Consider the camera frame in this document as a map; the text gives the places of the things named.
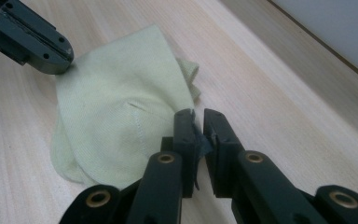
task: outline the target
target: cloth fold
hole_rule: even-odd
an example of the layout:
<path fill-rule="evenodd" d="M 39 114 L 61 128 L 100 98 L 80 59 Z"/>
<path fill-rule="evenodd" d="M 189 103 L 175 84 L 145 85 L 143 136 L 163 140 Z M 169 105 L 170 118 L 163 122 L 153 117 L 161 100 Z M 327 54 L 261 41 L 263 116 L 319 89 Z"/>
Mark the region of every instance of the cloth fold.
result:
<path fill-rule="evenodd" d="M 194 108 L 198 65 L 176 60 L 157 26 L 95 49 L 56 76 L 51 160 L 65 179 L 126 188 L 142 177 L 175 112 Z"/>

